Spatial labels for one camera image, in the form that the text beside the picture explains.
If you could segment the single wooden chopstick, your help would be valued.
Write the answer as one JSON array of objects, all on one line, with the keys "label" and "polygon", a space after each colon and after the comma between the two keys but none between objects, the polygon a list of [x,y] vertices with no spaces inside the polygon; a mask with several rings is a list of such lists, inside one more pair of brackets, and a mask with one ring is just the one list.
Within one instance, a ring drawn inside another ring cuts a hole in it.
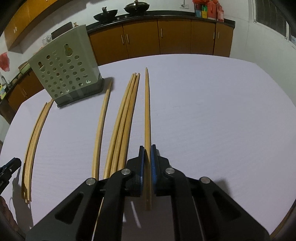
[{"label": "single wooden chopstick", "polygon": [[91,176],[96,180],[99,180],[99,165],[100,165],[100,153],[101,153],[101,144],[102,144],[102,137],[103,137],[103,128],[104,128],[104,122],[105,122],[108,102],[109,102],[110,93],[111,93],[112,82],[113,81],[111,80],[107,87],[107,90],[103,99],[99,121],[97,125],[96,136],[95,136]]}]

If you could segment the far left chopstick bundle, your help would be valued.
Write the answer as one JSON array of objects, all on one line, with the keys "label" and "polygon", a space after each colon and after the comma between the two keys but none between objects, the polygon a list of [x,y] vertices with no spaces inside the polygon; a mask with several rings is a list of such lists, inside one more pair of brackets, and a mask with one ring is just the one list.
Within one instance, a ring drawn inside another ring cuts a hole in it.
[{"label": "far left chopstick bundle", "polygon": [[54,100],[51,99],[46,102],[35,122],[34,128],[32,130],[31,136],[28,141],[27,149],[25,152],[25,160],[23,165],[22,173],[22,186],[21,186],[21,196],[26,204],[32,201],[32,176],[33,176],[33,166],[34,159],[36,155],[37,145],[43,129],[46,118],[49,111],[53,105]]}]

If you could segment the grey perforated utensil holder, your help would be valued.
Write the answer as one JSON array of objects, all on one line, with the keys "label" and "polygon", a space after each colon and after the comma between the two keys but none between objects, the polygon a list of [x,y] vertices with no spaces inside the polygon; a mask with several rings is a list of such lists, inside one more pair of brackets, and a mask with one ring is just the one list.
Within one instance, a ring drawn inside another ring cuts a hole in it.
[{"label": "grey perforated utensil holder", "polygon": [[52,40],[28,63],[59,108],[103,90],[104,80],[86,25],[74,27]]}]

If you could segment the upper wooden cabinets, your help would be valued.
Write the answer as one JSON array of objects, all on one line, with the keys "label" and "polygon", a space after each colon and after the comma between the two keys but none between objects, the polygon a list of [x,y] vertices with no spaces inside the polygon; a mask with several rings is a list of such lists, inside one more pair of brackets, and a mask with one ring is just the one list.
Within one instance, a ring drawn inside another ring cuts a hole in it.
[{"label": "upper wooden cabinets", "polygon": [[17,46],[37,24],[70,0],[25,1],[4,29],[8,50]]}]

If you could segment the dark cutting board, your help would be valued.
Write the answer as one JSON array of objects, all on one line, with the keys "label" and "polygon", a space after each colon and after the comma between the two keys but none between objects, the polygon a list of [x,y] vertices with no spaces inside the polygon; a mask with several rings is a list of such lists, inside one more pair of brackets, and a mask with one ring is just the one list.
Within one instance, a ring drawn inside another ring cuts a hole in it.
[{"label": "dark cutting board", "polygon": [[56,39],[63,33],[67,32],[68,30],[71,30],[73,28],[73,23],[68,22],[65,25],[62,25],[60,28],[56,29],[54,32],[51,33],[52,40]]}]

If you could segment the black wok left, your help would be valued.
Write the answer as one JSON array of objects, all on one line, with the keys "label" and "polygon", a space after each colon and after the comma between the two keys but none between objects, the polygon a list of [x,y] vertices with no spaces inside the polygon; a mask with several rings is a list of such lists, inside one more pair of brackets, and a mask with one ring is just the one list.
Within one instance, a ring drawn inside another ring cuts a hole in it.
[{"label": "black wok left", "polygon": [[118,13],[117,9],[107,10],[107,7],[103,7],[102,12],[93,16],[93,18],[98,22],[107,23],[107,22],[113,21],[117,13]]}]

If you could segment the black wok with lid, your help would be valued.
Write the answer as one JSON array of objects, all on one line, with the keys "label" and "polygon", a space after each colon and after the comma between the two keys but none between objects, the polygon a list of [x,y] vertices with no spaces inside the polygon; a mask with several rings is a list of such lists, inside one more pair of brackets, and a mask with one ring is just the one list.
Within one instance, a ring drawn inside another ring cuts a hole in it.
[{"label": "black wok with lid", "polygon": [[143,1],[135,0],[133,3],[127,4],[124,10],[129,14],[145,13],[149,9],[149,4]]}]

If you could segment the red packages on counter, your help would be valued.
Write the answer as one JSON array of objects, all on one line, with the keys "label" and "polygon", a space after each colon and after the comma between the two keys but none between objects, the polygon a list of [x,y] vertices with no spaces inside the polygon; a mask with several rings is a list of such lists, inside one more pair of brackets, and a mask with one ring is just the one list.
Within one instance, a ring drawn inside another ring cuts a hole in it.
[{"label": "red packages on counter", "polygon": [[193,0],[195,16],[224,22],[224,9],[218,0]]}]

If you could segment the window with bars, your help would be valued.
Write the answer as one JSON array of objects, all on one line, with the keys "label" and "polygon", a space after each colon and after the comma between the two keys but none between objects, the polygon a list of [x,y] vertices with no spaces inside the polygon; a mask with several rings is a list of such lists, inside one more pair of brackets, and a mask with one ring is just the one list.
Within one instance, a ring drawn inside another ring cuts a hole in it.
[{"label": "window with bars", "polygon": [[252,21],[264,33],[264,38],[295,49],[295,31],[279,7],[272,1],[251,1]]}]

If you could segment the red plastic bag on wall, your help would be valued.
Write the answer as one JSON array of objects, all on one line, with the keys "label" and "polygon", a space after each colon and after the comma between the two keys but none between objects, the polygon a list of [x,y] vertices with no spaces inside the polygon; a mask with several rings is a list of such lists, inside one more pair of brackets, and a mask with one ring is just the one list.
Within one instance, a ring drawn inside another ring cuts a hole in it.
[{"label": "red plastic bag on wall", "polygon": [[4,72],[9,72],[10,71],[10,59],[8,57],[7,52],[4,52],[0,54],[0,68]]}]

